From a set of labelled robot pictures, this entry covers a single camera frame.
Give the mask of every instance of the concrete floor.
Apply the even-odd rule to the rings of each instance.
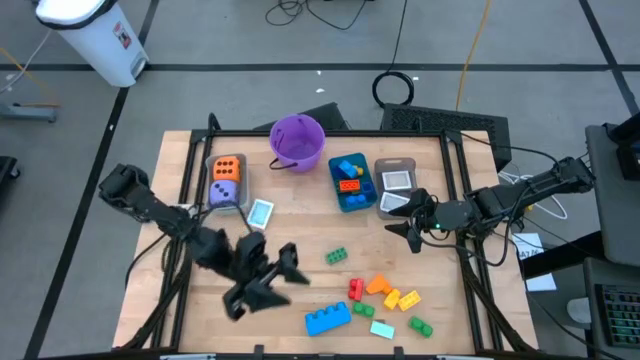
[[[152,176],[163,132],[203,128],[211,111],[223,128],[248,129],[336,101],[354,128],[379,127],[382,110],[370,94],[379,71],[362,68],[391,60],[402,2],[368,3],[353,28],[345,32],[307,13],[289,26],[269,26],[264,13],[275,3],[120,1],[138,31],[145,17],[152,20],[145,49],[154,65],[256,64],[252,71],[225,66],[198,72],[148,71],[129,90],[121,113],[113,112],[119,90],[88,69],[65,70],[64,64],[84,61],[57,34],[51,36],[33,69],[57,93],[62,104],[58,122],[0,120],[0,154],[17,157],[23,170],[0,208],[0,287],[4,289],[0,292],[0,359],[25,355],[109,119],[119,115],[100,178],[120,162],[136,164]],[[588,4],[617,63],[640,64],[640,39],[633,36],[640,31],[635,16],[640,3],[590,0]],[[359,5],[358,0],[312,2],[318,14],[339,24],[348,23]],[[409,0],[397,62],[463,63],[483,5],[477,0]],[[0,46],[20,61],[29,57],[44,33],[28,1],[3,4]],[[532,65],[524,69],[528,71],[498,67],[470,72],[460,107],[461,111],[509,118],[514,145],[557,157],[579,156],[585,152],[585,126],[619,122],[630,115],[620,82],[613,76],[620,69],[610,66],[603,55],[578,0],[494,0],[473,62]],[[298,63],[316,65],[301,68]],[[362,66],[326,70],[326,63]],[[15,73],[8,64],[0,58],[3,81]],[[46,71],[49,64],[62,65]],[[262,66],[265,64],[280,64],[280,70]],[[541,69],[538,65],[557,64],[577,66],[564,69],[570,71],[553,67],[533,71]],[[607,65],[608,70],[580,65]],[[459,71],[425,71],[430,70],[429,65],[421,69],[406,71],[419,78],[413,104],[453,109]],[[631,91],[640,94],[640,74],[623,75]],[[389,102],[402,101],[403,86],[385,80],[381,96]],[[325,91],[317,93],[319,88]],[[43,98],[37,87],[24,80],[0,100],[41,102]],[[534,155],[514,152],[513,158],[523,173],[549,167],[546,159]],[[92,188],[86,191],[95,197]],[[532,218],[567,239],[596,230],[588,225],[597,222],[592,193],[560,196],[560,200],[569,220],[537,211]],[[124,294],[123,278],[138,231],[135,222],[102,202],[90,204],[41,356],[110,348]],[[560,243],[546,233],[541,237],[549,245]],[[580,271],[554,274],[560,290],[536,295],[568,325],[575,324],[563,310],[566,300],[584,292],[581,281],[576,281],[582,277]],[[585,354],[582,345],[565,336],[544,314],[532,310],[543,350]]]

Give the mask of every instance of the wooden table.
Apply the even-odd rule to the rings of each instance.
[[[487,139],[484,132],[469,134]],[[189,137],[190,132],[182,131],[169,131],[164,135],[152,189],[169,204],[176,203],[178,199]],[[464,148],[473,188],[497,184],[489,147],[465,139]],[[461,194],[456,155],[453,146],[450,149],[457,193]],[[441,201],[448,199],[437,138],[329,137],[320,163],[305,174],[270,171],[268,164],[274,155],[265,137],[214,138],[212,154],[246,155],[252,197],[275,203],[266,230],[267,252],[273,259],[282,245],[295,242],[300,257],[299,267],[311,279],[311,286],[285,284],[278,279],[274,281],[274,286],[291,298],[291,306],[247,314],[234,323],[226,317],[221,302],[222,294],[232,283],[211,271],[194,266],[183,323],[181,352],[250,353],[255,344],[263,344],[268,353],[389,354],[394,346],[403,346],[407,354],[474,352],[455,252],[423,246],[420,254],[411,254],[404,239],[384,229],[385,224],[393,222],[380,220],[374,208],[348,214],[340,212],[327,161],[354,152],[362,152],[366,156],[370,170],[373,170],[373,164],[379,158],[412,157],[417,163],[418,186],[428,189]],[[199,161],[194,167],[193,179],[197,179]],[[195,183],[192,181],[192,197]],[[246,231],[239,216],[210,216],[205,224],[212,228],[224,227],[232,243]],[[159,235],[154,224],[144,225],[137,252]],[[453,241],[453,237],[451,235],[447,241]],[[487,239],[487,257],[498,259],[503,244],[501,237]],[[348,260],[333,266],[327,265],[324,255],[341,246],[347,249]],[[161,252],[162,246],[151,251],[131,274],[114,345],[129,340],[155,306],[163,275],[159,267]],[[505,264],[489,269],[497,306],[524,340],[537,347],[515,248],[509,244],[509,256]],[[349,304],[349,279],[362,277],[366,283],[377,273],[383,274],[403,294],[417,290],[422,297],[422,301],[407,312],[386,310],[382,305],[383,295],[363,297],[363,302],[375,306],[375,319],[383,319],[395,326],[393,340],[370,334],[371,322],[358,315],[353,316],[350,324],[328,333],[316,337],[306,335],[305,314],[338,301]],[[479,301],[478,312],[485,348],[490,348],[486,312]],[[168,344],[173,310],[167,314],[163,344]],[[434,334],[430,339],[420,337],[408,327],[412,315],[419,316],[433,326]]]

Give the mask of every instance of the purple bucket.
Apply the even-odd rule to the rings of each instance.
[[[324,130],[310,116],[290,115],[273,125],[269,143],[277,156],[269,168],[302,173],[313,169],[320,160],[324,149]],[[282,166],[274,167],[276,161],[280,161]]]

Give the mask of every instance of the orange lego brick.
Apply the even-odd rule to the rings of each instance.
[[[405,295],[402,299],[400,299],[400,301],[398,301],[398,306],[400,307],[400,310],[407,311],[410,307],[419,303],[420,300],[422,300],[420,298],[420,295],[418,295],[418,293],[413,290],[412,292]]]
[[[340,192],[360,191],[360,180],[340,180],[338,187]]]
[[[387,298],[384,299],[384,306],[389,310],[393,310],[398,301],[400,301],[400,291],[398,289],[393,289],[389,295],[387,295]]]
[[[379,292],[389,294],[391,290],[391,285],[389,285],[387,279],[385,279],[384,276],[380,274],[376,275],[376,277],[373,278],[373,281],[371,281],[369,285],[367,285],[367,293],[369,294],[377,294]]]
[[[231,180],[240,183],[240,160],[235,156],[223,156],[213,164],[213,180]]]

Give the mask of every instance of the trash can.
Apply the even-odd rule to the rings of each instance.
[[[113,86],[135,84],[149,61],[117,0],[41,0],[36,16]]]

